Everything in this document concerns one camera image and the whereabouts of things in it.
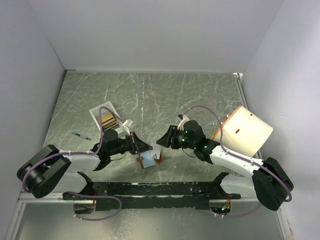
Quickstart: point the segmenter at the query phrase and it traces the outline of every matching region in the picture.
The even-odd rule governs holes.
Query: white wall
[[[320,1],[286,0],[244,74],[249,108],[274,127],[262,148],[295,188],[285,209],[295,240],[320,227]]]
[[[243,73],[283,0],[28,0],[66,69]]]
[[[0,239],[22,186],[17,170],[42,148],[63,72],[27,1],[0,1]]]

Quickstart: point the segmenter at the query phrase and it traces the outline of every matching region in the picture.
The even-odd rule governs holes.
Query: scratched metal surface
[[[257,202],[234,202],[247,213]],[[110,214],[95,212],[89,218]],[[261,207],[243,218],[220,219],[193,208],[124,209],[104,221],[73,217],[72,204],[27,203],[16,240],[283,240],[277,213]]]
[[[87,151],[99,141],[99,130],[89,110],[111,101],[119,115],[132,119],[130,130],[150,143],[159,139],[177,115],[194,105],[214,109],[221,119],[231,114],[241,99],[232,74],[184,73],[83,73],[69,71],[52,115],[44,145],[60,149]],[[205,109],[193,109],[190,119],[197,120],[207,137],[218,129],[214,116]],[[92,141],[71,134],[72,131],[92,138]],[[94,181],[110,182],[176,182],[212,181],[228,169],[210,165],[186,156],[181,150],[164,149],[164,162],[141,169],[136,156],[127,154],[105,169],[87,172]]]

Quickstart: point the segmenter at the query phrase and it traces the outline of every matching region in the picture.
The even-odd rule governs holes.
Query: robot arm
[[[90,150],[95,153],[99,143]],[[115,130],[106,130],[103,134],[102,147],[96,155],[59,155],[30,172],[26,179],[26,187],[35,198],[43,198],[50,192],[81,192],[91,180],[81,171],[98,171],[110,162],[110,156],[129,152],[132,155],[152,150],[152,146],[140,140],[135,132],[130,132],[125,139],[119,138]],[[33,158],[26,162],[17,172],[17,177],[23,181],[26,173],[42,159],[64,152],[54,145],[47,145]]]
[[[256,195],[261,204],[273,211],[278,210],[288,197],[285,188],[271,174],[233,155],[267,168],[287,186],[290,192],[294,188],[293,183],[275,159],[247,157],[230,149],[226,149],[229,153],[227,154],[218,142],[206,138],[201,126],[195,120],[185,122],[183,128],[184,130],[179,130],[177,126],[171,125],[166,134],[156,143],[165,148],[192,149],[201,161],[217,164],[241,174],[243,177],[224,177],[220,186],[226,193],[242,194],[248,197]]]

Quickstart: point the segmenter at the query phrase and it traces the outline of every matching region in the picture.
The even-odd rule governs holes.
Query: wire
[[[93,222],[96,222],[96,221],[102,221],[102,220],[106,220],[106,219],[110,219],[112,218],[113,216],[117,215],[118,213],[120,213],[120,210],[122,208],[122,202],[119,198],[115,197],[115,196],[89,196],[89,195],[82,195],[82,194],[79,194],[79,193],[76,193],[76,192],[73,192],[73,191],[67,191],[68,194],[71,194],[71,195],[74,195],[74,196],[77,196],[77,197],[80,197],[80,198],[84,198],[84,199],[114,199],[114,200],[117,200],[118,203],[119,203],[119,208],[117,209],[117,211],[115,211],[114,213],[110,214],[109,216],[105,216],[105,217],[102,217],[102,218],[87,218],[87,217],[81,217],[79,216],[77,213],[76,213],[76,208],[75,208],[75,205],[73,205],[73,214],[74,214],[74,217],[76,217],[77,219],[80,219],[80,220],[85,220],[85,221],[93,221]]]
[[[250,161],[249,159],[245,158],[245,157],[242,157],[242,156],[239,156],[235,153],[232,153],[232,152],[229,152],[227,151],[227,149],[225,148],[225,146],[223,145],[223,125],[222,125],[222,122],[219,118],[219,116],[209,107],[207,106],[203,106],[203,105],[196,105],[196,106],[193,106],[193,107],[190,107],[188,108],[183,114],[185,115],[187,112],[189,112],[191,109],[194,109],[194,108],[203,108],[203,109],[207,109],[208,111],[210,111],[214,116],[215,118],[217,119],[218,123],[219,123],[219,128],[220,128],[220,146],[222,148],[222,150],[226,153],[226,154],[229,154],[235,158],[238,158],[240,160],[243,160],[247,163],[250,163],[250,164],[253,164],[259,168],[261,168],[262,170],[264,170],[265,172],[267,172],[268,174],[270,174],[274,179],[276,179],[280,184],[281,186],[285,189],[286,193],[288,194],[288,199],[285,199],[284,201],[285,202],[290,202],[292,200],[292,195],[291,195],[291,192],[289,190],[289,188],[286,186],[286,184],[277,176],[275,175],[272,171],[270,171],[269,169],[267,169],[266,167],[262,166],[261,164],[259,163],[256,163],[254,161]],[[261,206],[261,203],[259,202],[259,204],[252,210],[252,211],[249,211],[247,213],[244,213],[244,214],[240,214],[240,215],[232,215],[232,216],[225,216],[225,218],[241,218],[241,217],[244,217],[244,216],[247,216],[249,214],[252,214],[254,213],[255,211],[257,211]]]
[[[30,193],[30,191],[29,191],[29,189],[27,188],[27,185],[26,185],[26,183],[27,183],[27,178],[29,177],[30,173],[31,173],[34,169],[36,169],[38,166],[40,166],[40,165],[44,164],[45,162],[47,162],[48,160],[53,159],[53,158],[58,157],[58,156],[61,156],[61,155],[90,155],[90,156],[91,156],[91,155],[96,155],[97,153],[99,153],[99,151],[100,151],[100,149],[101,149],[101,147],[102,147],[103,135],[104,135],[103,128],[102,128],[102,114],[101,114],[101,110],[102,110],[102,109],[108,110],[110,113],[112,113],[112,114],[114,115],[115,118],[119,119],[119,120],[122,122],[121,117],[119,117],[117,114],[115,114],[115,113],[114,113],[112,110],[110,110],[108,107],[101,106],[101,107],[99,108],[100,142],[99,142],[98,149],[97,149],[95,152],[86,152],[86,151],[73,151],[73,152],[71,152],[71,151],[65,151],[65,152],[58,152],[58,153],[55,153],[55,154],[53,154],[53,155],[51,155],[51,156],[48,156],[48,157],[42,159],[41,161],[37,162],[35,165],[33,165],[33,166],[25,173],[25,175],[24,175],[24,177],[23,177],[23,179],[22,179],[22,188],[23,188],[23,190],[24,190],[26,193]],[[86,198],[97,198],[97,199],[99,199],[99,198],[105,198],[105,199],[115,199],[115,200],[117,200],[117,201],[120,203],[119,210],[118,210],[115,214],[112,214],[112,215],[110,215],[110,216],[107,217],[107,218],[111,218],[111,217],[113,217],[114,215],[116,215],[117,213],[119,213],[119,211],[120,211],[120,209],[121,209],[121,207],[122,207],[121,200],[120,200],[119,198],[115,197],[115,196],[86,196]],[[99,219],[81,218],[81,219],[83,219],[83,220],[87,220],[87,219],[88,219],[88,221],[100,221],[100,220],[104,220],[104,219],[107,219],[107,218],[99,218]]]
[[[182,149],[182,152],[184,152],[184,154],[187,155],[188,157],[190,157],[190,158],[196,158],[196,156],[190,156],[188,153],[186,153],[183,148],[181,148],[181,149]]]
[[[124,156],[123,156],[123,157],[121,157],[121,158],[117,158],[117,159],[111,159],[111,161],[117,161],[117,160],[124,159],[124,158],[125,158],[125,156],[127,156],[127,153],[126,153],[126,152],[124,153]]]

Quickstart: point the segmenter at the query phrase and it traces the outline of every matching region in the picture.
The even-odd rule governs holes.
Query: pen
[[[71,132],[73,135],[76,135],[76,136],[79,136],[80,138],[83,138],[83,139],[87,139],[89,141],[91,141],[91,138],[90,137],[87,137],[87,136],[83,136],[81,135],[80,133],[77,133],[75,131]]]

